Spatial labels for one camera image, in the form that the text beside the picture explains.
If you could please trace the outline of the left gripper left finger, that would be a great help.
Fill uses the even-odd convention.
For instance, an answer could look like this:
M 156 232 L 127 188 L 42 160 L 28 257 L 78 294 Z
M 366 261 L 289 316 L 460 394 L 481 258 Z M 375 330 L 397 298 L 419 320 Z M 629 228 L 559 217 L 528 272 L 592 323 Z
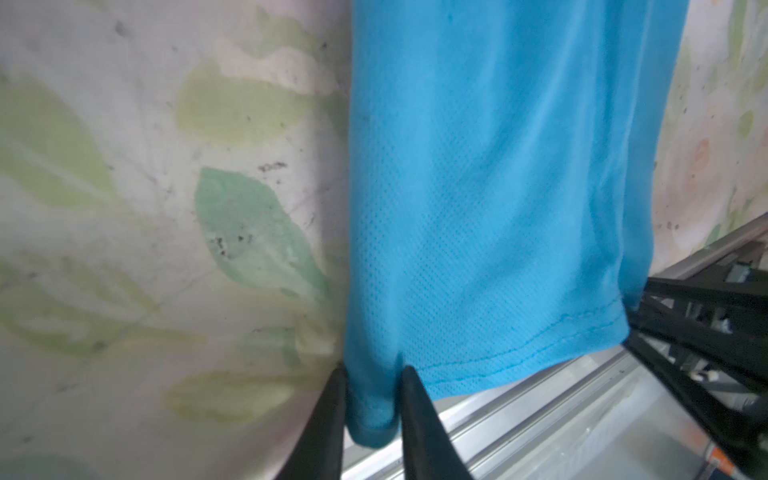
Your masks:
M 341 478 L 347 381 L 343 365 L 331 372 L 293 451 L 276 476 L 277 480 Z

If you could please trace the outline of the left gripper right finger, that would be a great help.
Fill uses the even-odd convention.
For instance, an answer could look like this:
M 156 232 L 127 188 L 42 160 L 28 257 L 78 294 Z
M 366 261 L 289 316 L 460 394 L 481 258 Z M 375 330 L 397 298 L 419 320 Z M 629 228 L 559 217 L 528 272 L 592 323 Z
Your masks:
M 472 480 L 413 366 L 408 365 L 402 371 L 398 404 L 404 478 Z

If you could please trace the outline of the blue t shirt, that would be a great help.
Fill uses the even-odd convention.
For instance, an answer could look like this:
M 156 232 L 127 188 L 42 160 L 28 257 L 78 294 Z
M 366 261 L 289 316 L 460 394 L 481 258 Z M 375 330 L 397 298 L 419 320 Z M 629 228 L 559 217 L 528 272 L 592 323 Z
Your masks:
M 619 345 L 684 1 L 357 1 L 347 427 Z

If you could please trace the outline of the aluminium front rail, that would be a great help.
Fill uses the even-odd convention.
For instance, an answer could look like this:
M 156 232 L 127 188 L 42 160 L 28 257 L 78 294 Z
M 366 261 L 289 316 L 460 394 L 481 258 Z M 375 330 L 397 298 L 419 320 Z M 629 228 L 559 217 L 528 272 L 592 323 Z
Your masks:
M 752 240 L 767 244 L 765 217 L 658 277 L 690 278 Z M 750 479 L 623 344 L 439 411 L 474 479 Z

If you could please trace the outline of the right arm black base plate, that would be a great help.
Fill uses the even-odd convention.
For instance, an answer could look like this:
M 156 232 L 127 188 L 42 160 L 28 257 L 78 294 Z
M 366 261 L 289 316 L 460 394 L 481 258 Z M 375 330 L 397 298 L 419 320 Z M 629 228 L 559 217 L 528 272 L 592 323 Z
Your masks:
M 649 278 L 623 343 L 750 479 L 767 476 L 766 251 L 752 240 L 690 278 Z

